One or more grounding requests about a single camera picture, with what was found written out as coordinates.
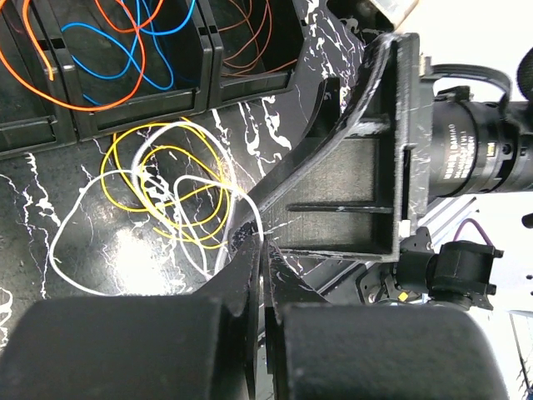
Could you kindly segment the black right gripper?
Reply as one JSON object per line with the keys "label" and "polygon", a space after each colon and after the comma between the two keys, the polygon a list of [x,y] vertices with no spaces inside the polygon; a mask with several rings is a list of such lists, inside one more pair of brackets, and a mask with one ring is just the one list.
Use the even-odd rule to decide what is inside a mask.
{"label": "black right gripper", "polygon": [[445,63],[427,68],[421,83],[431,90],[442,78],[488,83],[496,101],[474,100],[469,85],[434,94],[425,121],[429,142],[420,167],[424,198],[520,193],[532,189],[532,95],[511,100],[511,79],[499,70]]}

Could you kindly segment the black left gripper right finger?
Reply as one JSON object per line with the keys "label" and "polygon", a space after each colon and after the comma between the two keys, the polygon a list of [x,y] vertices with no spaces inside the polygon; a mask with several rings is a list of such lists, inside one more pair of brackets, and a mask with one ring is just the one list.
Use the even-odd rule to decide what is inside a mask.
{"label": "black left gripper right finger", "polygon": [[273,242],[264,247],[262,274],[275,398],[506,398],[491,346],[466,312],[332,304]]}

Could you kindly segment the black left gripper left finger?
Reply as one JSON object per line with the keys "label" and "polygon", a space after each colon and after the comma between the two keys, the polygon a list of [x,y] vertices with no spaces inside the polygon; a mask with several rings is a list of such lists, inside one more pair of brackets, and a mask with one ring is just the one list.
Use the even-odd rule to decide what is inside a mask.
{"label": "black left gripper left finger", "polygon": [[35,303],[1,358],[4,399],[253,399],[262,241],[194,293]]}

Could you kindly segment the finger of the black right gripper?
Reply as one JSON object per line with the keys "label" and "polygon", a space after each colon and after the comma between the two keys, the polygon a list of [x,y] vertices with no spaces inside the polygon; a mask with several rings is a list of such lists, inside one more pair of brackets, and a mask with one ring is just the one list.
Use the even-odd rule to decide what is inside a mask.
{"label": "finger of the black right gripper", "polygon": [[334,128],[341,114],[340,89],[338,77],[328,77],[319,84],[304,138],[323,138]]}
{"label": "finger of the black right gripper", "polygon": [[416,33],[365,49],[346,105],[323,137],[303,137],[236,206],[231,244],[262,228],[284,253],[393,262],[428,198],[420,167],[431,90]]}

